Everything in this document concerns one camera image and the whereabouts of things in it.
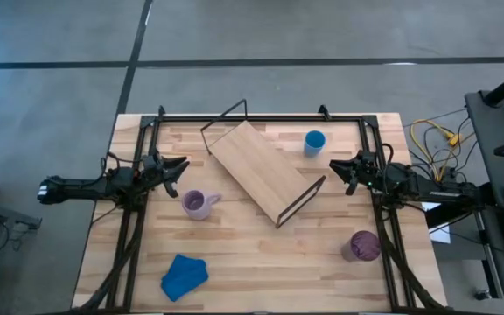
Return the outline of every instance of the blue cup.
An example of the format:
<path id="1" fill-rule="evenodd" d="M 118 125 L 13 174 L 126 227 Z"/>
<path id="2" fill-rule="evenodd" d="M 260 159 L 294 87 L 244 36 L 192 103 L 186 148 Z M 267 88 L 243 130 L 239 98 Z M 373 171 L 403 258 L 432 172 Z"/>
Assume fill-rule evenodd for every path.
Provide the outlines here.
<path id="1" fill-rule="evenodd" d="M 307 157 L 314 157 L 322 151 L 326 143 L 326 137 L 318 130 L 309 131 L 304 138 L 304 154 Z"/>

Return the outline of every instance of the blue towel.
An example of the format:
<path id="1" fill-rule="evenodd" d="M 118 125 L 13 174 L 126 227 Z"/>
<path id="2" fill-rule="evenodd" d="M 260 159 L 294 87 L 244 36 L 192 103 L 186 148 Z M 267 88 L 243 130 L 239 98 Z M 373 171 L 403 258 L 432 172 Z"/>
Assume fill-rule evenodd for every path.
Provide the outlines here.
<path id="1" fill-rule="evenodd" d="M 161 283 L 164 293 L 176 302 L 189 291 L 197 288 L 209 278 L 206 262 L 183 255 L 176 255 Z"/>

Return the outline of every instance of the desk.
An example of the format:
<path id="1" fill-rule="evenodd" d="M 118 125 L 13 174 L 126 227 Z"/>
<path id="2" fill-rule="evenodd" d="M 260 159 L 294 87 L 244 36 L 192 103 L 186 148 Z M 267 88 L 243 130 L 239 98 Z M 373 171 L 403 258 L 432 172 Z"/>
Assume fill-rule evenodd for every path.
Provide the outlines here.
<path id="1" fill-rule="evenodd" d="M 110 150 L 131 159 L 140 115 L 119 115 Z M 398 114 L 379 114 L 381 138 L 395 148 L 394 160 L 408 164 L 410 155 Z M 215 157 L 207 154 L 200 134 L 204 122 L 162 122 L 158 149 L 166 157 L 191 161 L 178 182 L 180 195 L 190 189 L 222 194 L 212 215 L 190 220 L 179 198 L 160 186 L 150 194 L 143 230 L 131 310 L 133 312 L 385 312 L 389 311 L 382 259 L 345 262 L 340 246 L 359 230 L 375 232 L 368 190 L 345 196 L 346 187 L 328 167 L 332 158 L 349 159 L 361 147 L 359 128 L 350 122 L 253 122 L 300 173 L 314 182 L 327 179 L 318 195 L 279 229 Z M 218 122 L 206 130 L 214 141 L 236 125 Z M 326 135 L 316 158 L 303 157 L 309 130 Z M 99 201 L 97 217 L 113 205 Z M 91 228 L 73 306 L 82 305 L 109 272 L 116 249 L 121 211 Z M 399 212 L 409 266 L 423 286 L 445 305 L 445 294 L 424 215 L 405 208 Z M 171 302 L 160 288 L 161 277 L 174 256 L 202 258 L 209 280 Z M 398 294 L 399 272 L 395 269 Z M 118 295 L 123 295 L 121 279 Z"/>
<path id="2" fill-rule="evenodd" d="M 478 138 L 481 154 L 485 161 L 491 189 L 498 206 L 489 206 L 479 220 L 483 220 L 488 239 L 499 250 L 493 250 L 492 256 L 497 268 L 504 295 L 504 234 L 501 232 L 500 217 L 504 211 L 504 157 L 494 155 L 494 149 L 504 144 L 504 108 L 490 108 L 484 104 L 478 94 L 466 96 L 468 113 Z"/>

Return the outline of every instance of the purple cup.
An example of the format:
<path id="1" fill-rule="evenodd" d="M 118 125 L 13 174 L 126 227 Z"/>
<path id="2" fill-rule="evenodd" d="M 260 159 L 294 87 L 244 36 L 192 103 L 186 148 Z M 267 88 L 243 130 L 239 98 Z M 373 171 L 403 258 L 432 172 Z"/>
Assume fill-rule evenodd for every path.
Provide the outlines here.
<path id="1" fill-rule="evenodd" d="M 191 190 L 182 198 L 182 207 L 194 220 L 204 220 L 211 213 L 211 205 L 221 200 L 219 193 L 203 193 L 199 190 Z"/>
<path id="2" fill-rule="evenodd" d="M 349 262 L 370 262 L 381 254 L 378 237 L 368 231 L 355 233 L 351 240 L 341 248 L 341 256 Z"/>

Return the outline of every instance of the wooden board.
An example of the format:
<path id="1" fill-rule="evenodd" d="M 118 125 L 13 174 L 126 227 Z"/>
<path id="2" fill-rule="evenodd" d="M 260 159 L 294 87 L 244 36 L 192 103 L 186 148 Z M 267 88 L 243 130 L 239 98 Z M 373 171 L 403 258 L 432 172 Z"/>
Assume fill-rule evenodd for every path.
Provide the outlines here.
<path id="1" fill-rule="evenodd" d="M 249 122 L 210 144 L 209 150 L 274 223 L 312 185 Z"/>
<path id="2" fill-rule="evenodd" d="M 381 137 L 395 149 L 396 162 L 410 163 L 398 114 L 379 114 Z M 110 150 L 120 158 L 133 158 L 140 115 L 120 115 Z M 206 130 L 213 142 L 237 123 L 216 123 Z M 327 179 L 303 209 L 275 229 L 264 211 L 244 192 L 219 161 L 207 154 L 200 128 L 203 123 L 161 125 L 158 148 L 167 157 L 191 160 L 178 182 L 180 195 L 190 189 L 222 193 L 204 221 L 190 220 L 179 198 L 171 199 L 163 187 L 150 195 L 143 243 L 137 268 L 133 312 L 386 312 L 389 302 L 382 260 L 345 262 L 340 246 L 359 230 L 375 232 L 368 191 L 359 187 L 345 196 L 346 186 L 328 167 L 332 158 L 348 159 L 361 148 L 356 123 L 269 122 L 251 123 L 278 152 L 314 182 Z M 308 130 L 326 135 L 325 150 L 303 158 Z M 98 202 L 94 216 L 113 205 Z M 73 305 L 82 305 L 109 272 L 122 212 L 100 220 L 89 233 Z M 409 207 L 399 212 L 409 266 L 423 286 L 445 305 L 428 228 L 422 213 Z M 176 254 L 202 258 L 209 280 L 197 290 L 171 302 L 160 288 L 161 277 Z M 399 273 L 395 271 L 402 296 Z M 120 282 L 122 301 L 125 276 Z"/>

